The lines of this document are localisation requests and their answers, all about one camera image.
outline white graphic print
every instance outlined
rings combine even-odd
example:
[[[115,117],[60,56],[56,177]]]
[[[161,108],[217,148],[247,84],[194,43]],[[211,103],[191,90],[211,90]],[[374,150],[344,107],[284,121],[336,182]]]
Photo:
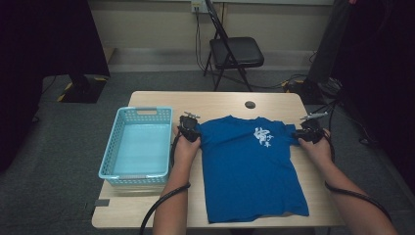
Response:
[[[266,129],[262,129],[262,127],[260,128],[256,128],[255,129],[255,133],[254,136],[256,137],[256,139],[259,140],[259,144],[263,146],[265,146],[266,148],[268,148],[269,146],[271,146],[271,144],[269,143],[269,141],[274,138],[274,136],[269,134],[270,131],[266,130]]]

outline black folding chair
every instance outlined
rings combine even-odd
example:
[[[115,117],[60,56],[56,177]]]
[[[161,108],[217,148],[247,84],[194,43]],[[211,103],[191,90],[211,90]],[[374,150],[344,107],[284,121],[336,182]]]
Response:
[[[260,51],[256,41],[251,37],[228,37],[222,23],[217,16],[217,13],[210,0],[205,0],[207,3],[207,11],[210,15],[211,21],[216,28],[214,38],[209,42],[210,53],[207,58],[207,65],[205,67],[204,76],[210,68],[214,90],[217,90],[220,79],[225,70],[238,70],[245,84],[250,91],[250,84],[247,81],[245,68],[257,68],[263,65],[263,55]],[[214,66],[220,71],[217,81],[214,79],[213,69],[211,67],[210,59],[213,58]]]

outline white wall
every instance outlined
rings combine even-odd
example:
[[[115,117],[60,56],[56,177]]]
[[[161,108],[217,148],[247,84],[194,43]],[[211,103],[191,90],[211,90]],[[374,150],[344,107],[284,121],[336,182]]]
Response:
[[[189,2],[90,1],[104,47],[195,49],[197,21]],[[222,4],[215,2],[217,10]],[[230,36],[254,37],[263,51],[316,50],[330,13],[327,5],[225,4]],[[202,48],[214,29],[200,15]]]

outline chair backrest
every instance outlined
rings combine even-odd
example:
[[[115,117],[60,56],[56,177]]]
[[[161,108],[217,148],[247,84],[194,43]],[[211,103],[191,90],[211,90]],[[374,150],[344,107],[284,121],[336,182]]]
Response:
[[[211,3],[211,0],[205,0],[207,3],[207,12],[210,15],[211,21],[213,22],[214,27],[216,28],[216,35],[222,38],[222,39],[228,39],[228,35],[226,34],[225,29],[223,28],[222,23],[220,22],[219,17],[217,16],[216,10],[213,7],[213,4]]]

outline t-shirt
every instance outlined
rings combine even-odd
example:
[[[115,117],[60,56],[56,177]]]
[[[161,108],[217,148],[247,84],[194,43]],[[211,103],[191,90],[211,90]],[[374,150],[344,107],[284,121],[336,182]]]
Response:
[[[308,215],[290,160],[293,124],[232,116],[198,124],[210,223],[253,221],[263,215]]]

